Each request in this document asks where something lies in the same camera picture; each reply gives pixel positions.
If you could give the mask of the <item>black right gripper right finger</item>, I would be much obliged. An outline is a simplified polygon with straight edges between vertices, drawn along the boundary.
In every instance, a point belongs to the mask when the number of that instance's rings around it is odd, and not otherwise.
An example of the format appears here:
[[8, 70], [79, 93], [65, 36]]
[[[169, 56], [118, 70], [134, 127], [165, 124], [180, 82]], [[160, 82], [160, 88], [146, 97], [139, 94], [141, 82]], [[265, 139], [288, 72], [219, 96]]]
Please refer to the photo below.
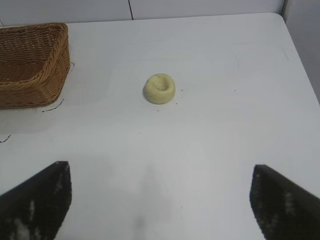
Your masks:
[[320, 199], [271, 167], [254, 166], [249, 201], [266, 240], [320, 238]]

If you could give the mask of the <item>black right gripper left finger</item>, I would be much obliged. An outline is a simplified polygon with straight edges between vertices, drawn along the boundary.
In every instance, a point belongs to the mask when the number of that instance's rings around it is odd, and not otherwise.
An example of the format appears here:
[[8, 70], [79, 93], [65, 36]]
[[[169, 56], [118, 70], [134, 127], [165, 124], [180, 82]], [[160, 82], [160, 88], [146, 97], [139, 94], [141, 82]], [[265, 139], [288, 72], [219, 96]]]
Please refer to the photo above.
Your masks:
[[0, 196], [0, 238], [55, 239], [71, 202], [70, 165], [54, 162]]

